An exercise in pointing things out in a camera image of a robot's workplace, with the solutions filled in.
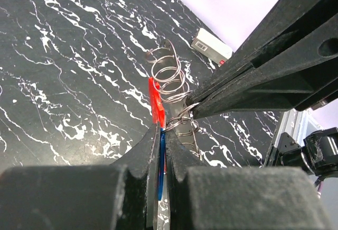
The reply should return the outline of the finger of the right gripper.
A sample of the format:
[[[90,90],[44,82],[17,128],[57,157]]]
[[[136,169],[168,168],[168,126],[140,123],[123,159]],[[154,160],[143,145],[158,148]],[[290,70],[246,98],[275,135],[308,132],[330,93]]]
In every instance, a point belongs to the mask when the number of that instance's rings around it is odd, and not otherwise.
[[[337,13],[308,12],[300,32],[254,67],[203,101],[190,103],[196,118],[224,112],[306,110],[337,99]]]
[[[188,95],[187,103],[203,101],[226,83],[254,67],[252,61],[256,57],[269,58],[271,54],[276,54],[300,32],[300,29],[294,29],[293,26],[320,1],[278,0],[234,55]]]

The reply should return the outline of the white and red keyring holder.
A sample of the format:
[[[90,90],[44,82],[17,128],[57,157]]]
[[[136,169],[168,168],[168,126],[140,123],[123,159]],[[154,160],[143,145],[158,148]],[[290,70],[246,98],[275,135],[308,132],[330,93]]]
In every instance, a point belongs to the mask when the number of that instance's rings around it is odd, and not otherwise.
[[[159,93],[161,102],[168,107],[164,117],[164,132],[175,132],[180,142],[202,160],[195,136],[199,123],[190,113],[193,107],[188,107],[185,103],[191,89],[173,43],[164,39],[157,48],[146,53],[146,61],[152,65],[153,85],[159,85],[155,91]]]

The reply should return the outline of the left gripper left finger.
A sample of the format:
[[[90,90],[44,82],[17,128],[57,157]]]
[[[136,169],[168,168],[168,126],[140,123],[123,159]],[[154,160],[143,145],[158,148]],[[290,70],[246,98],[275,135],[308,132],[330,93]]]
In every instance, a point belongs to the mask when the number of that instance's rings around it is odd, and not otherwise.
[[[1,174],[1,229],[156,229],[161,128],[109,165]]]

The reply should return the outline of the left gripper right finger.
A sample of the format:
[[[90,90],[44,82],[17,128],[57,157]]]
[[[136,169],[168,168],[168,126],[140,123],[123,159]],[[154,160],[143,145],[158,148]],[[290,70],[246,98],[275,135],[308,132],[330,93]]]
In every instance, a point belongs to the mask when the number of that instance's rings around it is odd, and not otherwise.
[[[166,133],[171,229],[327,229],[309,178],[292,167],[211,167]]]

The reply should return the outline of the blue key tag with key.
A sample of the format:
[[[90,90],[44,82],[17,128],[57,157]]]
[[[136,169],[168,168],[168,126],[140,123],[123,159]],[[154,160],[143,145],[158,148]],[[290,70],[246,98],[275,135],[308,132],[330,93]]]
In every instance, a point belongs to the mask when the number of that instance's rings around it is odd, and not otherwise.
[[[164,169],[165,169],[165,133],[161,131],[160,140],[160,158],[159,158],[159,175],[158,175],[158,201],[162,199],[163,183],[164,183]]]

